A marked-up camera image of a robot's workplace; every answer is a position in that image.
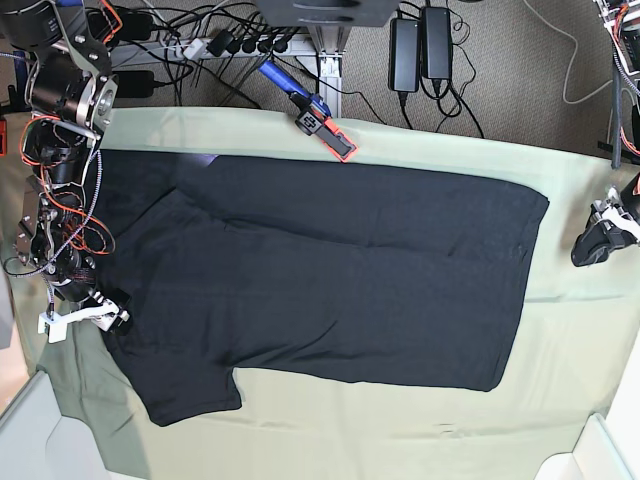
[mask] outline white cable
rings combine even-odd
[[[609,85],[611,85],[611,83],[613,83],[613,80],[609,80],[608,82],[605,82],[601,87],[597,88],[596,90],[594,90],[590,94],[586,95],[585,97],[582,97],[579,100],[569,100],[569,99],[567,99],[567,87],[569,85],[569,77],[571,76],[571,69],[573,68],[573,62],[575,61],[576,56],[578,55],[578,49],[580,47],[580,44],[578,43],[578,39],[576,37],[574,37],[573,35],[571,35],[570,33],[567,33],[564,30],[560,30],[555,25],[552,25],[549,21],[547,21],[547,19],[545,19],[542,15],[540,15],[537,12],[529,4],[529,2],[527,0],[522,0],[522,2],[527,6],[527,8],[529,10],[531,10],[531,13],[533,13],[536,17],[538,17],[540,19],[540,21],[542,23],[544,23],[547,27],[549,27],[554,32],[557,32],[557,33],[559,33],[561,35],[564,35],[565,37],[570,39],[575,45],[575,49],[573,50],[573,55],[571,55],[571,60],[569,60],[569,66],[567,67],[567,74],[564,77],[564,88],[562,90],[562,100],[564,101],[564,103],[566,103],[567,105],[579,105],[579,104],[581,104],[583,102],[586,102],[590,98],[596,96],[598,93],[602,92],[605,88],[607,88]]]
[[[14,55],[13,53],[0,52],[0,57],[13,58],[14,60],[19,60],[26,64],[33,63],[33,60],[25,57],[21,57],[20,55]]]
[[[202,17],[202,21],[200,22],[200,25],[198,26],[198,31],[195,32],[196,34],[196,38],[198,36],[200,36],[200,28],[202,28],[202,26],[207,23],[207,20],[209,19],[209,17],[213,14],[213,12],[215,12],[216,10],[224,7],[227,3],[229,3],[231,0],[222,0],[222,2],[220,2],[219,4],[217,4],[213,10],[211,10],[208,14],[206,14],[204,17]]]
[[[156,7],[153,6],[153,4],[149,1],[149,0],[141,0],[142,3],[144,3],[147,7],[149,7],[150,9],[153,10],[153,13],[155,13],[155,15],[162,20],[165,25],[167,23],[167,20],[162,16],[162,14],[158,11],[158,9]]]
[[[640,104],[636,103],[636,97],[633,96],[631,90],[629,90],[628,88],[623,88],[622,91],[627,92],[627,95],[629,95],[629,100],[631,100],[632,107],[635,106],[636,108],[640,108]],[[609,113],[609,124],[607,126],[607,143],[611,143],[611,123],[613,123],[613,108]]]
[[[616,68],[618,69],[618,71],[620,72],[620,75],[622,76],[622,79],[625,81],[627,85],[629,85],[629,88],[631,88],[631,90],[633,90],[634,93],[640,97],[640,89],[629,77],[629,75],[627,75],[627,72],[624,70],[622,63],[620,62],[618,51],[615,48],[613,49],[613,60],[616,64]]]
[[[45,276],[44,273],[41,273],[40,275],[42,275],[42,280],[44,280],[44,284],[47,287],[47,301],[49,302],[49,307],[47,308],[46,313],[47,313],[47,316],[51,318],[53,316],[53,309],[55,305],[53,287],[51,286],[49,279]]]

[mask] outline gray carpet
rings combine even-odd
[[[611,77],[611,42],[593,2],[530,2],[549,21],[573,34],[580,42],[569,82],[570,100],[581,98]],[[116,0],[114,3],[142,5],[139,0]],[[158,7],[179,8],[192,8],[203,3],[194,0],[154,2]],[[444,0],[434,0],[433,4],[444,5]],[[471,36],[464,48],[478,75],[467,88],[465,99],[487,138],[606,156],[597,149],[596,142],[606,139],[610,89],[581,105],[570,106],[562,101],[563,81],[573,43],[542,24],[521,0],[485,0],[478,4],[451,0],[450,6],[471,25]],[[236,8],[235,11],[240,13],[242,9]],[[405,127],[397,95],[387,89],[388,42],[388,26],[352,29],[344,58],[343,89],[362,91],[389,125]],[[470,78],[471,69],[458,49],[455,55],[454,82],[459,87]],[[217,70],[219,62],[213,60],[207,65]],[[244,60],[234,60],[224,78],[233,80],[244,63]],[[150,66],[134,68],[148,69]],[[6,91],[4,86],[12,78],[11,62],[0,59],[0,69],[3,90]],[[153,70],[157,79],[167,78],[160,65],[154,65]],[[308,88],[313,88],[313,82],[304,77],[301,80]],[[264,108],[292,114],[296,111],[286,97],[260,74],[254,74],[243,86],[243,91],[254,99],[260,99]],[[226,95],[227,91],[205,72],[202,72],[197,88],[191,86],[190,80],[184,83],[184,105],[214,105]],[[625,118],[630,118],[630,102],[625,97],[623,103]],[[173,105],[173,91],[171,87],[165,87],[157,90],[151,99],[123,99],[117,105]],[[248,107],[237,97],[229,105]],[[410,95],[407,110],[420,130],[434,131],[442,118],[434,102],[422,93]],[[343,96],[343,116],[376,121],[358,95]],[[466,112],[448,120],[442,132],[477,136]]]

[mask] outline black cable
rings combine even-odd
[[[216,5],[201,5],[199,7],[194,8],[193,10],[185,10],[182,8],[175,8],[175,7],[156,7],[156,8],[151,8],[151,7],[136,7],[136,8],[131,8],[130,10],[136,11],[136,10],[158,10],[158,11],[168,11],[168,12],[177,12],[177,13],[181,13],[181,15],[178,15],[177,17],[173,18],[172,20],[170,20],[169,22],[166,23],[170,23],[173,28],[178,29],[178,28],[182,28],[184,26],[196,23],[198,21],[201,21],[204,17],[206,17],[207,15],[210,15],[209,18],[214,17],[214,16],[223,16],[223,17],[227,17],[230,18],[232,20],[235,20],[236,22],[247,26],[247,28],[249,28],[250,30],[253,31],[257,31],[256,30],[256,25],[260,26],[261,23],[260,22],[256,22],[253,20],[249,20],[247,18],[242,18],[239,17],[237,15],[233,15],[231,13],[229,13],[226,9],[227,8],[231,8],[231,7],[236,7],[236,6],[243,6],[243,5],[249,5],[249,6],[253,6],[255,7],[255,5],[253,3],[250,2],[238,2],[238,3],[233,3],[230,5],[226,5],[224,8],[217,8]],[[205,11],[203,13],[198,13],[200,10],[203,9],[209,9],[209,11]]]
[[[463,97],[463,96],[464,96],[465,91],[467,90],[467,87],[468,87],[469,85],[471,85],[471,84],[474,82],[474,80],[476,79],[476,76],[477,76],[477,70],[476,70],[475,66],[473,65],[473,63],[471,62],[471,59],[469,58],[469,55],[467,55],[466,50],[465,50],[464,48],[462,48],[460,45],[456,45],[456,47],[458,47],[458,48],[462,51],[462,53],[464,54],[464,57],[467,59],[467,63],[469,64],[469,66],[471,67],[471,70],[472,70],[472,72],[473,72],[473,75],[471,76],[471,78],[470,78],[469,80],[467,80],[466,82],[464,82],[464,83],[462,84],[462,87],[460,88],[459,95],[460,95],[460,97]],[[460,104],[460,103],[456,103],[456,105],[454,105],[454,106],[451,108],[451,111],[450,111],[449,113],[453,112],[453,109],[455,109],[455,108],[456,108],[456,106],[459,106],[459,105],[461,105],[461,104]],[[439,133],[439,132],[440,132],[440,129],[442,128],[442,126],[445,124],[445,122],[446,122],[449,118],[451,118],[451,117],[449,117],[448,115],[445,115],[445,116],[442,118],[442,120],[440,120],[440,123],[439,123],[439,124],[438,124],[438,126],[436,127],[436,133]]]
[[[425,4],[426,4],[426,6],[427,6],[427,7],[430,7],[430,6],[431,6],[431,5],[429,4],[429,1],[428,1],[428,0],[427,0],[427,2],[425,2]],[[416,10],[418,10],[418,11],[422,10],[422,8],[420,8],[418,5],[416,5],[415,3],[411,3],[411,2],[405,2],[405,1],[402,1],[402,2],[400,2],[400,5],[409,5],[410,7],[413,7],[413,8],[415,8],[415,9],[416,9]]]
[[[622,96],[622,79],[620,77],[620,72],[616,67],[615,63],[613,64],[613,94],[612,94],[612,106],[611,110],[613,112],[613,140],[611,145],[613,147],[613,155],[611,157],[611,168],[617,170],[620,168],[620,159],[622,155],[622,138],[620,137],[620,128],[622,126],[622,106],[621,106],[621,97]]]
[[[251,77],[251,75],[253,75],[262,66],[262,64],[266,61],[266,59],[267,57],[255,57],[255,61],[253,61],[253,64],[251,64],[251,61],[247,62],[247,65],[245,65],[245,67],[248,67],[248,68],[244,70],[244,72],[242,73],[242,77],[234,85],[235,89],[240,90],[242,86],[245,84],[245,82],[249,79],[249,77]],[[218,103],[217,106],[224,107],[225,105],[227,105],[227,103],[229,103],[233,99],[235,95],[236,94],[234,92],[229,93],[226,97],[222,99],[221,102]]]
[[[224,75],[224,72],[227,71],[227,68],[229,68],[229,65],[231,65],[231,60],[233,60],[233,57],[235,57],[236,54],[234,53],[233,55],[231,55],[229,57],[229,59],[227,60],[227,63],[222,67],[222,70],[220,71],[220,73],[218,73],[218,77],[222,78],[222,75]]]
[[[162,63],[166,63],[166,64],[169,64],[169,65],[182,66],[181,62],[174,62],[173,60],[169,60],[168,58],[159,57],[158,55],[153,53],[151,50],[149,50],[147,47],[145,47],[143,44],[138,43],[138,42],[136,42],[134,40],[122,40],[122,41],[126,42],[126,43],[130,43],[132,45],[135,45],[138,48],[141,48],[142,50],[147,52],[147,54],[149,54],[151,57],[155,58],[156,60],[158,60],[158,61],[160,61]],[[194,70],[194,68],[191,65],[188,65],[188,67],[189,67],[189,72],[186,73],[186,76],[188,76],[191,73],[193,73],[193,70]]]
[[[228,88],[229,90],[231,90],[233,92],[234,95],[237,95],[241,98],[244,98],[247,102],[249,102],[251,105],[253,105],[254,107],[256,107],[259,110],[262,110],[262,107],[260,106],[260,104],[258,102],[256,102],[255,100],[253,100],[251,97],[249,97],[248,95],[246,95],[244,92],[238,90],[237,88],[229,85],[227,82],[225,82],[224,80],[222,80],[220,77],[218,77],[213,70],[211,70],[209,67],[205,67],[204,65],[199,65],[199,64],[195,64],[196,68],[201,68],[203,69],[205,72],[209,73],[216,81],[218,81],[220,84],[222,84],[223,86],[225,86],[226,88]]]
[[[180,90],[178,89],[178,80],[173,78],[173,73],[171,72],[171,64],[169,63],[169,51],[167,49],[163,52],[164,56],[164,68],[169,75],[169,81],[171,82],[169,85],[173,85],[173,104],[182,106],[182,98],[180,96]]]
[[[409,115],[407,115],[407,97],[408,96],[409,96],[408,92],[398,92],[398,101],[400,102],[400,111],[402,112],[404,121],[407,122],[407,126],[409,127],[409,129],[414,130],[413,125],[411,125],[411,120],[409,120]]]
[[[398,18],[402,18],[403,15],[409,17],[409,18],[413,18],[414,20],[420,20],[420,17],[417,15],[413,15],[412,13],[409,12],[405,12],[403,10],[400,10],[400,8],[398,8],[396,10],[396,12],[398,13]]]
[[[478,119],[471,111],[471,108],[469,108],[469,105],[467,105],[467,102],[464,101],[464,99],[458,94],[458,92],[456,91],[455,88],[453,88],[453,86],[451,86],[451,93],[453,94],[454,97],[456,97],[456,100],[458,100],[464,106],[464,108],[467,109],[467,112],[469,112],[469,115],[471,116],[471,120],[473,120],[473,123],[476,124],[476,128],[478,129],[480,138],[485,138],[484,132],[482,131],[482,127],[480,126],[480,122],[478,122]]]
[[[431,95],[429,93],[429,91],[427,90],[427,87],[424,86],[424,80],[422,79],[422,75],[420,76],[420,87],[422,88],[422,91],[424,92],[424,94],[427,97],[429,97],[431,100],[442,100],[449,93],[450,86],[451,86],[451,82],[447,81],[447,86],[446,86],[446,88],[444,89],[444,91],[442,92],[441,95],[437,95],[437,94],[435,94],[435,92],[434,92],[433,95]]]
[[[453,85],[450,84],[448,91],[453,94]],[[444,98],[445,97],[443,96],[442,98],[436,100],[436,105],[438,106],[438,110],[440,111],[440,113],[444,115],[445,118],[456,118],[460,116],[460,114],[462,113],[462,105],[460,104],[456,96],[453,95],[454,100],[456,100],[456,104],[448,112],[445,111],[444,107],[442,106],[442,101],[444,100]]]
[[[307,75],[309,78],[313,78],[314,80],[316,80],[317,82],[322,83],[323,85],[326,85],[327,87],[329,87],[332,90],[335,90],[336,92],[339,92],[343,95],[360,95],[360,97],[362,97],[362,100],[364,100],[364,103],[367,104],[367,107],[369,107],[369,110],[371,110],[371,113],[373,113],[373,115],[378,119],[378,121],[380,123],[382,123],[383,125],[387,125],[387,122],[385,122],[380,115],[378,115],[378,112],[376,112],[376,110],[373,108],[373,106],[371,105],[371,103],[369,103],[369,100],[367,100],[367,97],[364,96],[364,93],[360,92],[360,91],[355,91],[355,92],[345,92],[343,90],[340,90],[336,87],[334,87],[333,85],[328,84],[327,82],[323,81],[320,79],[320,77],[318,77],[317,75],[314,75],[313,73],[311,73],[307,67],[305,67],[304,65],[302,65],[302,68],[298,68],[295,65],[291,65],[289,62],[286,62],[284,60],[282,60],[282,58],[277,57],[276,55],[273,56],[273,58],[275,58],[276,60],[278,60],[279,62],[284,63],[285,65],[288,65],[289,67],[298,70],[302,73],[304,73],[305,75]]]

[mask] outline blue handle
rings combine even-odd
[[[302,85],[296,82],[287,72],[270,60],[266,60],[262,65],[260,65],[258,70],[260,70],[265,77],[275,83],[286,93],[297,92],[307,98],[311,96],[311,94],[307,92]]]

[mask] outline white panel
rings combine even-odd
[[[0,273],[0,413],[27,380],[27,365],[13,319],[9,285],[5,275]]]
[[[633,480],[598,414],[587,420],[573,456],[585,480]]]
[[[80,420],[62,417],[42,454],[56,480],[109,480],[93,434]]]
[[[54,480],[44,449],[62,416],[49,377],[36,374],[0,418],[0,476]]]
[[[640,478],[640,334],[607,415],[607,429],[633,476]]]
[[[143,480],[138,477],[130,477],[129,475],[122,475],[121,473],[107,472],[111,480]]]
[[[571,453],[549,457],[540,467],[535,480],[584,480]]]

